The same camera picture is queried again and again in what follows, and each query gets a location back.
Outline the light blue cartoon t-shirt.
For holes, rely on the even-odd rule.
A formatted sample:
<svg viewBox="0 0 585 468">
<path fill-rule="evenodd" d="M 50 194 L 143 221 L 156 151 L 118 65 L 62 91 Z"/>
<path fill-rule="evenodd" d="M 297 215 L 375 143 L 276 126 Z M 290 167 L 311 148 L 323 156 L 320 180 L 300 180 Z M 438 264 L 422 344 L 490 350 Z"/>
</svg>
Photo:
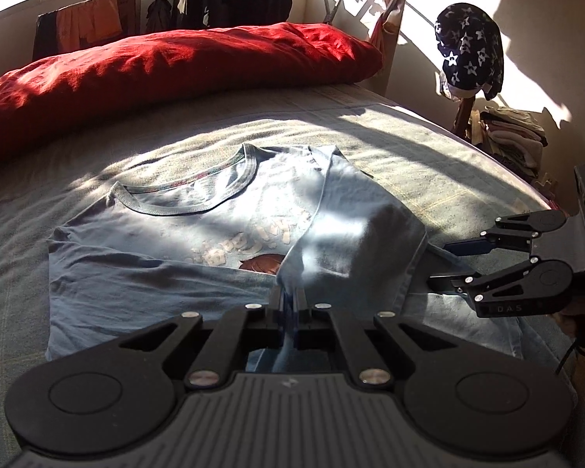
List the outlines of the light blue cartoon t-shirt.
<svg viewBox="0 0 585 468">
<path fill-rule="evenodd" d="M 428 276 L 466 264 L 334 147 L 246 144 L 187 179 L 116 183 L 53 231 L 48 258 L 50 359 L 188 310 L 216 320 L 275 287 L 548 367 L 566 346 L 544 319 L 482 319 L 464 294 L 430 292 Z"/>
</svg>

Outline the stack of folded clothes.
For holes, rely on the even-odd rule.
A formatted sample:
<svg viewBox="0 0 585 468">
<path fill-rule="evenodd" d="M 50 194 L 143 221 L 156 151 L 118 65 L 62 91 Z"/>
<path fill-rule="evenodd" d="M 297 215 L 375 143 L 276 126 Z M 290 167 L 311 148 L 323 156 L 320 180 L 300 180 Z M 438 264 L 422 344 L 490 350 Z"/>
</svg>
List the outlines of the stack of folded clothes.
<svg viewBox="0 0 585 468">
<path fill-rule="evenodd" d="M 471 112 L 469 125 L 466 135 L 471 144 L 526 182 L 536 180 L 548 139 L 533 115 L 508 107 L 487 106 Z"/>
</svg>

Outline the green plaid bed sheet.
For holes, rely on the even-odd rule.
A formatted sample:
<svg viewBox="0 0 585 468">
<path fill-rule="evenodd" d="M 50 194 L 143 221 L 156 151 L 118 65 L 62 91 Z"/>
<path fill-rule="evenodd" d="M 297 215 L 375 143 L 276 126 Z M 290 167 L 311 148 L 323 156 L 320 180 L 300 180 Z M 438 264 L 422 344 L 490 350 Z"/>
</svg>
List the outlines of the green plaid bed sheet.
<svg viewBox="0 0 585 468">
<path fill-rule="evenodd" d="M 252 351 L 217 389 L 184 386 L 221 319 L 194 310 L 48 358 L 53 231 L 116 183 L 187 179 L 246 144 L 338 149 L 444 252 L 546 206 L 481 151 L 349 86 L 162 103 L 46 138 L 0 165 L 0 467 L 585 467 L 569 340 L 548 367 L 392 310 L 352 313 L 393 377 L 357 388 L 327 353 L 294 347 L 292 298 L 282 347 Z M 456 258 L 465 271 L 432 275 L 532 259 Z"/>
</svg>

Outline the navy star-print garment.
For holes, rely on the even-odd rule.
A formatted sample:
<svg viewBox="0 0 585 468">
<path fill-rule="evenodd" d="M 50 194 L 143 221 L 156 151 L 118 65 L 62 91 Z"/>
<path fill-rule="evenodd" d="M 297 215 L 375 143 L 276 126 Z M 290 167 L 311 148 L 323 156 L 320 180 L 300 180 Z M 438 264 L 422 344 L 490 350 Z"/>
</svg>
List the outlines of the navy star-print garment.
<svg viewBox="0 0 585 468">
<path fill-rule="evenodd" d="M 448 92 L 457 98 L 482 92 L 487 100 L 502 90 L 504 51 L 498 24 L 478 6 L 453 3 L 435 21 Z"/>
</svg>

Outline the orange curtain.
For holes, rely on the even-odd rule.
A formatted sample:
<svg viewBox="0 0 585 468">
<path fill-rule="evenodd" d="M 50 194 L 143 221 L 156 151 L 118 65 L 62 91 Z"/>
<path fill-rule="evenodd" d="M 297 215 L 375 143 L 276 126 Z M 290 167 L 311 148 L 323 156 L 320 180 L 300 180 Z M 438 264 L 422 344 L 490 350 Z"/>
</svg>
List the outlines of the orange curtain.
<svg viewBox="0 0 585 468">
<path fill-rule="evenodd" d="M 406 0 L 383 2 L 385 9 L 378 18 L 370 38 L 371 44 L 383 55 L 383 66 L 370 82 L 371 90 L 380 95 L 385 95 L 388 87 Z"/>
</svg>

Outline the red duvet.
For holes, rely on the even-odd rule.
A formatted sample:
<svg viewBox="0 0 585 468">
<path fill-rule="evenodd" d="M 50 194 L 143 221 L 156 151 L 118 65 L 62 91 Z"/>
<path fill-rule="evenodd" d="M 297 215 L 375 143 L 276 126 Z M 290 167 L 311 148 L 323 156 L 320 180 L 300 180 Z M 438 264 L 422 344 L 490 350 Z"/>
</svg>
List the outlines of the red duvet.
<svg viewBox="0 0 585 468">
<path fill-rule="evenodd" d="M 328 24 L 245 25 L 131 36 L 0 77 L 0 165 L 46 138 L 177 99 L 238 89 L 339 85 L 383 55 Z"/>
</svg>

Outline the wooden chair with orange cloth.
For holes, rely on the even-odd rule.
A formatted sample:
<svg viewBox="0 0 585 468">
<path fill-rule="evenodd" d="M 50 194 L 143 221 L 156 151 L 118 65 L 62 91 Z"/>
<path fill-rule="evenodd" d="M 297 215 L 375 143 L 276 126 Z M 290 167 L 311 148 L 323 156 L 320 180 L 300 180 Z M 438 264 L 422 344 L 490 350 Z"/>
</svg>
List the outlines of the wooden chair with orange cloth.
<svg viewBox="0 0 585 468">
<path fill-rule="evenodd" d="M 141 0 L 84 0 L 37 16 L 32 60 L 140 34 Z"/>
</svg>

